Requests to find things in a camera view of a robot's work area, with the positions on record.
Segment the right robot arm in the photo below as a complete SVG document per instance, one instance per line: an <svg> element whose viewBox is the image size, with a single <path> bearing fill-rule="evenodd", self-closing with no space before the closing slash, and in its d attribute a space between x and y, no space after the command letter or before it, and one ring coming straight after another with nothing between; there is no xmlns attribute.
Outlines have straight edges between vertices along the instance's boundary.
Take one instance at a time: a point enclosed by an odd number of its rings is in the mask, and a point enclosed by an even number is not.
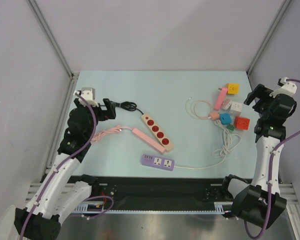
<svg viewBox="0 0 300 240"><path fill-rule="evenodd" d="M260 114L254 127L256 166L251 183L232 174L223 179L220 194L232 201L228 217L268 229L285 210L287 201L279 189L279 163L286 140L284 123L297 107L293 99L296 91L296 83L288 81L276 90L258 84L247 95L244 104L256 101L252 108Z"/></svg>

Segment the pink power strip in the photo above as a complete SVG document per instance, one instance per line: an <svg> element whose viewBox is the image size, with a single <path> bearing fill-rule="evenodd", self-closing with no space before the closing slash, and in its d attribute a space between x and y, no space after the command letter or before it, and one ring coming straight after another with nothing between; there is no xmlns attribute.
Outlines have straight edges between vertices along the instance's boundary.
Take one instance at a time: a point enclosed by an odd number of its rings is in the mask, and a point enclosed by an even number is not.
<svg viewBox="0 0 300 240"><path fill-rule="evenodd" d="M151 148L159 152L160 154L164 154L166 152L166 149L161 144L159 144L157 141L155 141L154 139L152 139L151 137L149 137L139 129L133 128L132 133L140 140L142 140L144 143L146 143L148 146L150 146Z"/></svg>

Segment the blue adapter plug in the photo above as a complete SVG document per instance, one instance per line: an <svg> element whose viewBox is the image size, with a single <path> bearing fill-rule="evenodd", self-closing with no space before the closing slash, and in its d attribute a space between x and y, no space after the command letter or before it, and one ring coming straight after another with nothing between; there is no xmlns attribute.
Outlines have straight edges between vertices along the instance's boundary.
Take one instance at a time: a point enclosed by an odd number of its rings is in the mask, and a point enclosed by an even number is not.
<svg viewBox="0 0 300 240"><path fill-rule="evenodd" d="M222 125L228 125L232 123L232 118L228 113L221 113L219 115L219 120Z"/></svg>

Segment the orange adapter plug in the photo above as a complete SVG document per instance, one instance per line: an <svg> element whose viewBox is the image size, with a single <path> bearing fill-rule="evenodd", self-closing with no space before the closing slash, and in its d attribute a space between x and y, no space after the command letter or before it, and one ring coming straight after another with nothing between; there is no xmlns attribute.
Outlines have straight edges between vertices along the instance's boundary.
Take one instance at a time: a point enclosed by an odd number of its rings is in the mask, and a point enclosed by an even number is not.
<svg viewBox="0 0 300 240"><path fill-rule="evenodd" d="M211 113L209 114L209 119L210 119L211 121L216 121L216 120L218 120L219 118L220 118L220 114L219 114L217 111L211 112Z"/></svg>

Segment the beige power strip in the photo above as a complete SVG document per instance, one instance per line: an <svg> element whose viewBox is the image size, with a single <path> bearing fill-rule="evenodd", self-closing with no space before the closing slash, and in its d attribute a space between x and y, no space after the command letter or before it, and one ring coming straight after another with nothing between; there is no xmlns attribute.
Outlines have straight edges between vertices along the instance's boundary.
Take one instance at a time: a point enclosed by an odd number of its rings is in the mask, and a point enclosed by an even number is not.
<svg viewBox="0 0 300 240"><path fill-rule="evenodd" d="M174 149L174 144L170 138L165 134L162 128L157 124L153 117L149 113L141 115L141 119L144 124L148 127L153 136L158 142L164 147L166 152L171 152Z"/></svg>

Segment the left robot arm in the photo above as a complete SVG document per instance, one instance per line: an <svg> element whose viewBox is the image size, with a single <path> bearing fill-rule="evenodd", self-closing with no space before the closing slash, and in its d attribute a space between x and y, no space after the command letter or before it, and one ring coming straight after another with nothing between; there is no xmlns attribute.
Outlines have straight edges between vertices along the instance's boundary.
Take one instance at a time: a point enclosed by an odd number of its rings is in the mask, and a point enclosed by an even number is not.
<svg viewBox="0 0 300 240"><path fill-rule="evenodd" d="M67 128L51 170L27 205L15 210L14 226L19 239L55 240L65 219L82 202L100 200L102 214L113 207L113 198L101 193L98 179L86 174L79 177L66 195L62 195L68 180L91 147L98 122L116 117L115 103L107 98L103 102L105 110L80 96L74 100L76 107L69 113Z"/></svg>

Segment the green adapter plug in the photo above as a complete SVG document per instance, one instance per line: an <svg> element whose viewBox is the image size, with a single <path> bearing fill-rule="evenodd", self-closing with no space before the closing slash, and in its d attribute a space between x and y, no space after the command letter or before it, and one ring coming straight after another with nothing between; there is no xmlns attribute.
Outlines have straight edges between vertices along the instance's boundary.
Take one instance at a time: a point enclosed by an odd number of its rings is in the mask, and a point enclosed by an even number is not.
<svg viewBox="0 0 300 240"><path fill-rule="evenodd" d="M235 126L234 125L232 125L232 124L228 124L227 126L226 126L226 128L228 129L228 131L229 132L231 132L231 133L233 133L234 132L234 130L235 130Z"/></svg>

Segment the purple power strip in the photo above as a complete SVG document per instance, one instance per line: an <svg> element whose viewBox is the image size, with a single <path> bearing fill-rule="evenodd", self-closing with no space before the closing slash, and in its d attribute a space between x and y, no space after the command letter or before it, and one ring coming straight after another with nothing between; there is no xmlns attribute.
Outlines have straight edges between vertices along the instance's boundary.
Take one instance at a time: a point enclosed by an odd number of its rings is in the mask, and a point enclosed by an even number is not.
<svg viewBox="0 0 300 240"><path fill-rule="evenodd" d="M155 156L151 154L143 154L141 156L141 164L143 166L171 172L175 168L175 161L173 159L165 158L162 156Z"/></svg>

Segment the red cube socket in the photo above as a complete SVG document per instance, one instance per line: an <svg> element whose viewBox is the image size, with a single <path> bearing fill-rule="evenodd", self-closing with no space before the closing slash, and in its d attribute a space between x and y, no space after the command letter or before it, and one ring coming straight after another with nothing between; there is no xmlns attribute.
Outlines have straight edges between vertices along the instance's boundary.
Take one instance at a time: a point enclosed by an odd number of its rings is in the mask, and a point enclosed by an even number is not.
<svg viewBox="0 0 300 240"><path fill-rule="evenodd" d="M250 126L250 119L242 116L236 116L234 119L234 126L239 130L248 130Z"/></svg>

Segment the yellow cube socket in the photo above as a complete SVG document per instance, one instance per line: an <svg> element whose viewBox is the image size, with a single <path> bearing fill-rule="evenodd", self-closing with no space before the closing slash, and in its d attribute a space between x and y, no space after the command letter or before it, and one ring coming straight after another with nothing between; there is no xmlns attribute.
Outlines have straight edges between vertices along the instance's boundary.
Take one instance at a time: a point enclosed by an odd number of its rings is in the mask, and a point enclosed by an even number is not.
<svg viewBox="0 0 300 240"><path fill-rule="evenodd" d="M240 90L240 85L238 83L228 83L226 88L229 95L237 95Z"/></svg>

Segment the white cube socket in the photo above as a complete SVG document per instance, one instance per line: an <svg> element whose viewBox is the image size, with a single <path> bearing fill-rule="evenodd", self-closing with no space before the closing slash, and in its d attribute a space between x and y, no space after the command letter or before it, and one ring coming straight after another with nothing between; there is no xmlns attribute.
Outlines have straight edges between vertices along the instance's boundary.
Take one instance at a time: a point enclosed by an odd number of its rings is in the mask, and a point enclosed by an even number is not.
<svg viewBox="0 0 300 240"><path fill-rule="evenodd" d="M239 102L225 99L221 104L220 109L227 111L232 116L240 116L242 113L243 105Z"/></svg>

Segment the pink triangular socket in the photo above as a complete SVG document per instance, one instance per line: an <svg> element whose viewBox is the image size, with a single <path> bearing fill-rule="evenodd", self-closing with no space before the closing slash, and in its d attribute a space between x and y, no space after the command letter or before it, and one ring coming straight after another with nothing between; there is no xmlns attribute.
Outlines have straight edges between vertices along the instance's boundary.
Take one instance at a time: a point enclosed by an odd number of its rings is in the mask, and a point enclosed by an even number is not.
<svg viewBox="0 0 300 240"><path fill-rule="evenodd" d="M227 93L228 93L227 87L221 88L221 90L218 94L217 100L213 107L214 110L218 111L221 108L221 105L222 105L223 101L225 100Z"/></svg>

